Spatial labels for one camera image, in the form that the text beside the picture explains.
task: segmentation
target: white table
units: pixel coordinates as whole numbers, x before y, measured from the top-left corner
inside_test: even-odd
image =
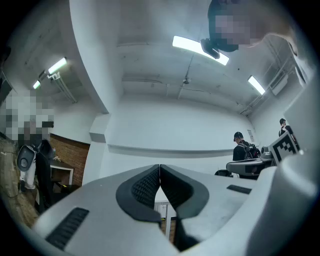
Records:
[[[72,177],[74,175],[74,168],[65,163],[65,162],[59,162],[59,161],[56,161],[56,160],[49,160],[49,164],[50,164],[50,167],[51,168],[55,168],[55,169],[60,169],[60,170],[66,170],[66,171],[70,171],[70,174],[69,174],[69,185],[72,184]]]

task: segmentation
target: vent slot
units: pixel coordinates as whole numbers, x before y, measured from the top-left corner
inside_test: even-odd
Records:
[[[61,223],[52,231],[46,240],[53,246],[63,250],[76,233],[89,211],[82,208],[73,209]]]

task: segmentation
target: white wall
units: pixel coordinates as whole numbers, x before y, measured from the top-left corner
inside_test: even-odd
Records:
[[[269,98],[249,116],[249,120],[257,136],[257,145],[261,147],[268,146],[279,137],[281,128],[280,119],[286,119],[284,112],[301,90],[302,86],[299,83],[297,75],[294,73],[290,75],[287,85],[277,96],[271,94]]]
[[[59,0],[55,1],[57,3],[57,17],[59,24],[61,37],[63,40],[64,47],[66,49],[66,54],[68,62],[72,63],[72,68],[76,72],[78,78],[80,79],[83,87],[90,95],[93,100],[93,103],[96,105],[102,113],[107,113],[107,108],[102,102],[102,99],[98,95],[95,87],[90,80],[88,72],[84,66],[84,62],[80,56],[79,49],[77,46],[73,23],[71,19],[70,11],[70,1],[69,0]]]
[[[112,113],[123,94],[123,69],[117,52],[120,2],[70,0],[69,3],[82,62],[106,113]]]
[[[210,105],[125,95],[106,129],[108,146],[99,177],[153,164],[177,165],[214,175],[232,161],[234,133],[243,132],[249,140],[247,129],[253,127],[245,116]],[[156,200],[166,197],[160,192]]]
[[[110,120],[108,144],[157,150],[212,151],[235,147],[235,132],[250,141],[249,120],[208,104],[125,95]]]
[[[82,185],[100,178],[101,162],[104,157],[106,143],[92,141],[86,157]]]
[[[83,143],[91,143],[90,128],[98,110],[89,97],[78,98],[77,103],[59,100],[52,104],[54,127],[50,133]]]

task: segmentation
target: backpack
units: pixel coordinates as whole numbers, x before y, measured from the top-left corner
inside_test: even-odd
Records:
[[[255,144],[249,143],[249,145],[245,147],[244,160],[259,158],[260,155],[261,155],[261,152],[258,148],[256,148]]]

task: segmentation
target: table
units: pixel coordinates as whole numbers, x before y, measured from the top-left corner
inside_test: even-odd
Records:
[[[72,184],[72,177],[73,177],[73,174],[74,174],[74,168],[71,165],[69,165],[69,164],[67,164],[65,162],[60,162],[60,161],[53,160],[53,159],[49,160],[49,164],[50,164],[51,168],[70,171],[70,174],[69,174],[69,185]]]

